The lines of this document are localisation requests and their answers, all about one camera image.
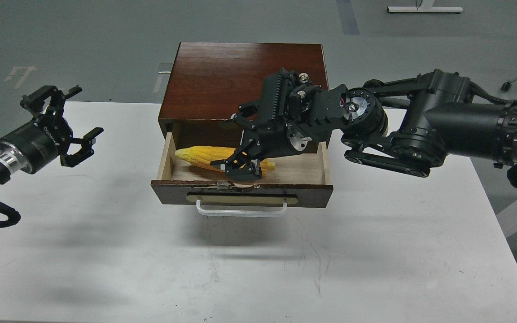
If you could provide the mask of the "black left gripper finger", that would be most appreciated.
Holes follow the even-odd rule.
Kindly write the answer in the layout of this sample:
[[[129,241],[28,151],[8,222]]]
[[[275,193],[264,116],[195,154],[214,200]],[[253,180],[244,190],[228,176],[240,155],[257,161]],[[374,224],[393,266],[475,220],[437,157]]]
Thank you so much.
[[[51,117],[53,122],[63,119],[66,100],[82,92],[82,88],[76,85],[64,94],[56,86],[41,86],[30,95],[23,95],[20,106],[30,112],[34,119]]]
[[[96,137],[99,136],[103,131],[104,129],[102,127],[95,127],[93,130],[86,133],[86,135],[84,135],[82,138],[74,138],[70,136],[65,139],[64,144],[60,145],[60,164],[63,167],[72,168],[94,155],[92,146],[96,142]],[[80,145],[80,150],[70,155],[68,154],[68,150],[72,144]]]

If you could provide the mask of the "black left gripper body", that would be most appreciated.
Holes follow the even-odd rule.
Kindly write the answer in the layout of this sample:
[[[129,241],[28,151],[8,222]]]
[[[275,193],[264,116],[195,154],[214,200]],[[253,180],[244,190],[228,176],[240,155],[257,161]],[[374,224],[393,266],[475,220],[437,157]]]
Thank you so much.
[[[64,118],[42,114],[0,138],[0,163],[11,174],[35,174],[66,154],[72,136]]]

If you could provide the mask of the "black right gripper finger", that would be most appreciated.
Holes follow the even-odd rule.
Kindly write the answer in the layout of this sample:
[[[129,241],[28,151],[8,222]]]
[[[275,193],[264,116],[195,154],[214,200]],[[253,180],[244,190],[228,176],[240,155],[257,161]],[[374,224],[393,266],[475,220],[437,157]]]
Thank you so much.
[[[254,100],[241,104],[238,108],[238,112],[231,116],[230,122],[235,127],[243,127],[248,130],[257,130],[257,124],[249,117],[254,116],[259,109],[259,100]]]
[[[254,132],[244,132],[240,146],[227,159],[213,160],[211,167],[223,171],[237,182],[257,181],[263,177],[260,167],[264,159],[259,136]]]

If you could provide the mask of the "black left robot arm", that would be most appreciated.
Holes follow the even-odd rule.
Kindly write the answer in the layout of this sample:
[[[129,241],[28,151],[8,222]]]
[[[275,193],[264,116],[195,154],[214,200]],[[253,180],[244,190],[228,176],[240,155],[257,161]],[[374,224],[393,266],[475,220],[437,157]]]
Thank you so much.
[[[75,167],[94,155],[92,146],[103,128],[95,127],[76,138],[63,117],[66,100],[81,91],[74,86],[64,93],[47,85],[23,96],[20,105],[32,118],[0,138],[0,185],[17,171],[35,174],[56,158],[64,167]],[[16,225],[20,218],[18,211],[0,202],[0,228]]]

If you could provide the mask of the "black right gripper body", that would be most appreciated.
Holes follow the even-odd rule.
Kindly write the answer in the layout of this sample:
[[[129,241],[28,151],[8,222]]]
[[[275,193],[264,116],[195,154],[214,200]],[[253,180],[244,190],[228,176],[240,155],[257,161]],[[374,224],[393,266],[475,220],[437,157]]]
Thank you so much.
[[[287,71],[268,76],[254,118],[254,157],[300,155],[308,142],[327,142],[349,117],[343,106],[347,87],[325,90],[305,73]]]

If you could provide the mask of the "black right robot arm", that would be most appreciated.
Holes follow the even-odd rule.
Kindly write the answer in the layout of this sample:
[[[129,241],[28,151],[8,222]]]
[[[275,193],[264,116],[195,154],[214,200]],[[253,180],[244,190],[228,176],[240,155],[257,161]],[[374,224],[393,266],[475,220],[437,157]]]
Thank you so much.
[[[260,179],[262,160],[300,155],[308,141],[326,141],[339,129],[353,163],[427,177],[447,155],[474,156],[509,166],[507,178],[517,188],[517,100],[491,96],[457,73],[436,69],[324,90],[306,73],[282,68],[265,78],[258,100],[222,123],[238,126],[240,146],[211,162],[238,181]]]

